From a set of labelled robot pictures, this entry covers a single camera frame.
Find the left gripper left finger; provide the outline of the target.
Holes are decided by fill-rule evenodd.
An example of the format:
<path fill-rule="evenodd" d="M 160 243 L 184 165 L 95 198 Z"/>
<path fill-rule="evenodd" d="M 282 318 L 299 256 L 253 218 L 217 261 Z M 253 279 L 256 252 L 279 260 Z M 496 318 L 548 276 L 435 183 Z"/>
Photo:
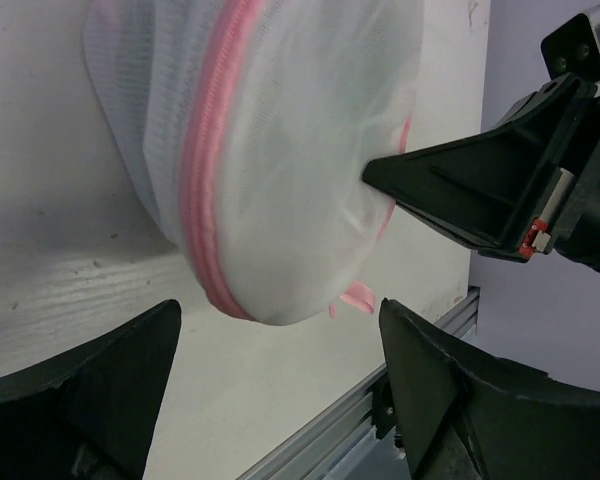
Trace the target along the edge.
<path fill-rule="evenodd" d="M 181 330 L 164 301 L 0 378 L 0 479 L 140 479 Z"/>

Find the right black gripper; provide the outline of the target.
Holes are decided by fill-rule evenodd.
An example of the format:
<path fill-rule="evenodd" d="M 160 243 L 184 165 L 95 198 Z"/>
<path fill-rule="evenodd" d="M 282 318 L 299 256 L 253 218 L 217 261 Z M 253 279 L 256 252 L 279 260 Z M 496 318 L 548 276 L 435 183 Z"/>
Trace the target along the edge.
<path fill-rule="evenodd" d="M 600 95 L 574 74 L 480 135 L 372 160 L 362 179 L 483 256 L 557 252 L 600 274 Z"/>

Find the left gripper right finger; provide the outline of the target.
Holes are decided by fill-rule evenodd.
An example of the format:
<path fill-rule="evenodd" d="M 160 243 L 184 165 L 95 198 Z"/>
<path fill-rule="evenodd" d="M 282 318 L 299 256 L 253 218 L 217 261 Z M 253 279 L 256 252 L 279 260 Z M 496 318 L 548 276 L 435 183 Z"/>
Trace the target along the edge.
<path fill-rule="evenodd" d="M 494 357 L 383 300 L 379 327 L 414 479 L 600 479 L 600 392 Z"/>

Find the white mesh laundry bag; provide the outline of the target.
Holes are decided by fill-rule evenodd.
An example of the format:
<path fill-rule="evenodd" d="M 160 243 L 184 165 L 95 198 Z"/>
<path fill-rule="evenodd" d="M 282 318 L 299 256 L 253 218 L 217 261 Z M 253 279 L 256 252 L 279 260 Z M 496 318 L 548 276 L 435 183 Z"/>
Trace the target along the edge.
<path fill-rule="evenodd" d="M 420 1 L 96 1 L 86 65 L 134 189 L 209 302 L 290 325 L 357 279 L 394 204 L 366 164 L 406 149 Z"/>

